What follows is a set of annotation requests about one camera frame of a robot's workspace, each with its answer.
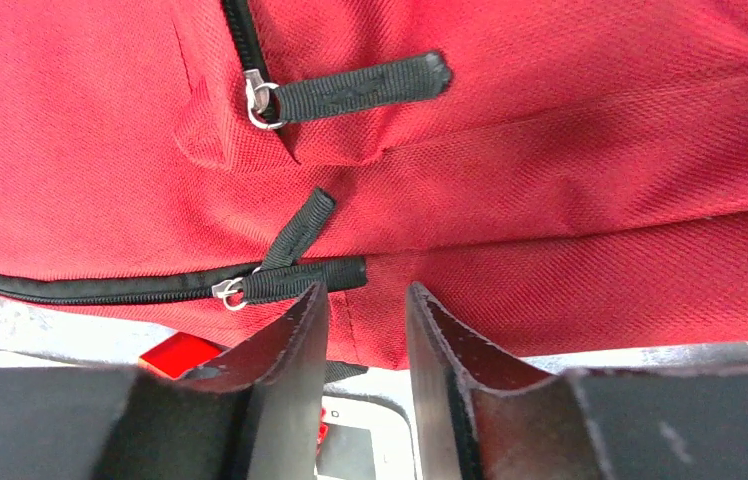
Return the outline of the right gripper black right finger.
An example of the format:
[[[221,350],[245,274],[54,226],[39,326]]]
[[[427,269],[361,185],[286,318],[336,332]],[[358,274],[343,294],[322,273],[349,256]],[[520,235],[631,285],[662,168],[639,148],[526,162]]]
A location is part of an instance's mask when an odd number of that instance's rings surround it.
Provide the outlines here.
[[[538,369],[406,292],[427,479],[748,479],[748,366]]]

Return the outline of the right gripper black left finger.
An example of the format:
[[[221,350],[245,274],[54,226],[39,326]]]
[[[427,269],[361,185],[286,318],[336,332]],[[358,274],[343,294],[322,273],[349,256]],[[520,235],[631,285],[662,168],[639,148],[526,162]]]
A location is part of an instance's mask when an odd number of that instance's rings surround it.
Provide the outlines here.
[[[328,322],[317,283],[177,380],[0,368],[0,479],[310,479]]]

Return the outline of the red backpack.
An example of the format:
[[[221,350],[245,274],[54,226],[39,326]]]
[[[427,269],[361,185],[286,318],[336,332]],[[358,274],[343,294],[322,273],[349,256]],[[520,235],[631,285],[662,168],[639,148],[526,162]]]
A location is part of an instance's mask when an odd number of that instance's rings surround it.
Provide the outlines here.
[[[748,340],[748,1],[0,1],[0,294],[409,364]]]

